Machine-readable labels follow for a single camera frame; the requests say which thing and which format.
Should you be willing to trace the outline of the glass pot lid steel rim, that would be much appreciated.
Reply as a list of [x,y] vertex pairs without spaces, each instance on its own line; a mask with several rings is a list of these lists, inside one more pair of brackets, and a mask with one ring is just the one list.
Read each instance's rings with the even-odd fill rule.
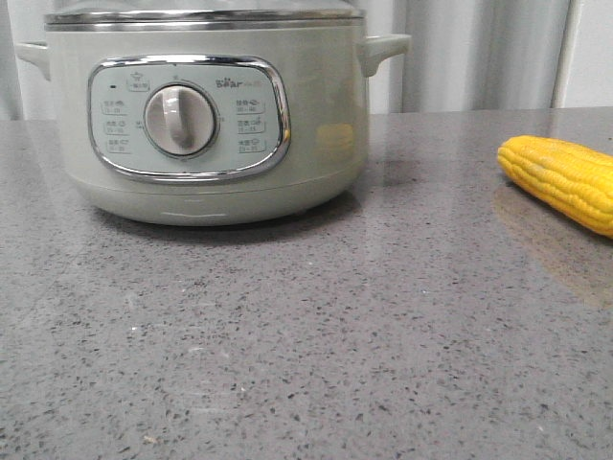
[[47,25],[354,19],[347,1],[78,1],[45,16]]

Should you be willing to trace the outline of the yellow corn cob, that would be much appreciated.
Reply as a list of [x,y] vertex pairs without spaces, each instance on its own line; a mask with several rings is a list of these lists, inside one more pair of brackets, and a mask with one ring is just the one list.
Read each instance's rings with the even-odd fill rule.
[[612,156],[532,135],[512,137],[497,160],[516,185],[583,227],[612,236]]

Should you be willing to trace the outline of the pale green electric cooking pot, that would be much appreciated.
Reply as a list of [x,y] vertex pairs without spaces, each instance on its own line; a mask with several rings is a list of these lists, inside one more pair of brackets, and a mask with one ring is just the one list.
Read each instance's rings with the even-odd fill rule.
[[369,149],[368,79],[406,34],[364,19],[49,17],[16,55],[52,83],[63,166],[111,214],[274,219],[345,191]]

